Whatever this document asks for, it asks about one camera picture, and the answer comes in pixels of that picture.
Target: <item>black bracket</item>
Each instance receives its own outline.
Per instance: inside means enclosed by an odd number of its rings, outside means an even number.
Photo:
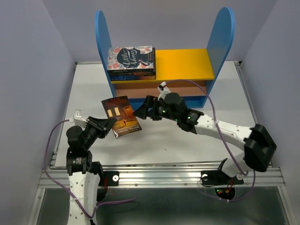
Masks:
[[[204,170],[201,171],[201,175],[207,175],[201,177],[202,185],[203,186],[219,186],[219,185],[230,185],[233,181],[234,185],[241,185],[244,184],[244,180],[239,180],[236,176],[230,178],[229,180],[220,180],[216,177],[216,171],[214,170]]]
[[[103,179],[100,181],[99,186],[104,187],[105,181],[106,186],[109,187],[115,187],[119,185],[119,179],[120,179],[120,173],[119,171],[104,171],[103,173]]]

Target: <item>stack of books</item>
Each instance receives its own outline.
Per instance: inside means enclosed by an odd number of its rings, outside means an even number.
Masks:
[[[107,71],[111,81],[155,80],[155,48],[150,45],[110,48]]]

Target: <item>bookshelf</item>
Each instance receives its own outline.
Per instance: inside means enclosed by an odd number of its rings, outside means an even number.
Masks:
[[[106,68],[112,43],[104,13],[97,11],[95,17],[97,47],[112,95],[127,95],[134,110],[147,95],[159,95],[157,86],[162,81],[192,80],[209,94],[232,46],[234,28],[233,11],[224,7],[216,17],[206,49],[156,49],[156,80],[111,81]],[[189,82],[173,82],[168,87],[183,96],[189,108],[202,108],[207,100],[205,93]]]

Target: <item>yellow shelf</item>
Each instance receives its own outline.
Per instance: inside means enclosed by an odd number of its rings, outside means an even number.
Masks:
[[[112,81],[148,83],[176,79],[213,80],[214,73],[206,49],[156,50],[156,80]]]

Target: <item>book spine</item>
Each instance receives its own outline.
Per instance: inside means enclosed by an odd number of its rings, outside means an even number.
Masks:
[[[156,74],[156,54],[155,54],[155,48],[152,48],[153,52],[153,72]]]
[[[111,81],[141,81],[141,80],[155,80],[155,75],[149,76],[110,76]]]
[[[137,73],[143,75],[152,75],[155,73],[154,69],[128,69],[128,70],[107,70],[109,76],[118,75],[136,75]]]

